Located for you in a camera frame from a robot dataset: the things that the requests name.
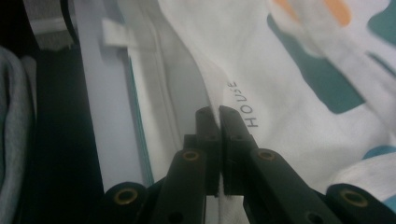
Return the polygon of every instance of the gray cloth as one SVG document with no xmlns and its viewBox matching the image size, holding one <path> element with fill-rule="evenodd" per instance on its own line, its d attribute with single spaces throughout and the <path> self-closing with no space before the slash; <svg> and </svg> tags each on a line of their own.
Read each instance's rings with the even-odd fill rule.
<svg viewBox="0 0 396 224">
<path fill-rule="evenodd" d="M 0 223 L 13 221 L 21 194 L 34 114 L 21 61 L 0 47 Z"/>
</svg>

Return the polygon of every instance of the black cable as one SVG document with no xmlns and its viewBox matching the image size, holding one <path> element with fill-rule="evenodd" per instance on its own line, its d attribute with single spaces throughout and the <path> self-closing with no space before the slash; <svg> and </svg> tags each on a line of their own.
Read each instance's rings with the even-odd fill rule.
<svg viewBox="0 0 396 224">
<path fill-rule="evenodd" d="M 64 16 L 64 23 L 66 24 L 67 31 L 72 36 L 75 45 L 79 45 L 76 30 L 74 29 L 72 19 L 70 18 L 68 0 L 61 0 L 61 11 L 62 11 L 62 15 Z"/>
</svg>

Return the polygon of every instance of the white cloth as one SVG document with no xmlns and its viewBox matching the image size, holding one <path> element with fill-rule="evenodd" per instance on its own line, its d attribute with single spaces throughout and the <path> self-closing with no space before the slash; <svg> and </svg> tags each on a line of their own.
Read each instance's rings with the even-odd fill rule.
<svg viewBox="0 0 396 224">
<path fill-rule="evenodd" d="M 324 1 L 290 1 L 297 21 L 277 2 L 281 1 L 159 0 L 160 12 L 156 1 L 119 0 L 126 23 L 121 33 L 133 36 L 120 41 L 128 45 L 155 179 L 166 174 L 183 134 L 175 111 L 183 104 L 169 88 L 169 77 L 174 76 L 191 80 L 201 75 L 216 116 L 220 105 L 237 109 L 259 147 L 280 153 L 321 192 L 371 148 L 395 146 L 395 80 L 367 53 L 379 55 L 394 68 L 396 49 L 366 32 L 367 20 L 362 19 L 374 16 L 389 1 L 375 1 L 375 10 L 368 10 L 374 0 L 367 5 L 339 0 L 346 12 L 352 12 L 342 27 Z M 272 18 L 281 32 L 297 40 L 309 60 L 322 60 L 346 77 L 361 102 L 338 110 L 320 98 L 276 35 Z M 168 48 L 169 43 L 175 47 Z M 165 69 L 177 60 L 184 74 Z M 375 196 L 375 190 L 365 189 Z M 240 197 L 221 196 L 219 211 L 220 223 L 247 223 Z"/>
</svg>

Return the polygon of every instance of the gray garment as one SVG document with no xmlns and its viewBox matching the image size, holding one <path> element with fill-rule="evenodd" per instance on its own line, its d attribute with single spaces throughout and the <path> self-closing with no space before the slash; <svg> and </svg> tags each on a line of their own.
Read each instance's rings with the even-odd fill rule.
<svg viewBox="0 0 396 224">
<path fill-rule="evenodd" d="M 13 221 L 21 193 L 34 114 L 21 61 L 0 47 L 0 223 Z"/>
</svg>

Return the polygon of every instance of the gray fabric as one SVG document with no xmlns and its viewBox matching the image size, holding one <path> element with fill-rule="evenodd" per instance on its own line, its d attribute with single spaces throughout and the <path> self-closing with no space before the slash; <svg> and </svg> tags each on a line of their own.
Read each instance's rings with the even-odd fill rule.
<svg viewBox="0 0 396 224">
<path fill-rule="evenodd" d="M 0 223 L 13 221 L 33 128 L 28 78 L 21 61 L 0 47 Z"/>
</svg>

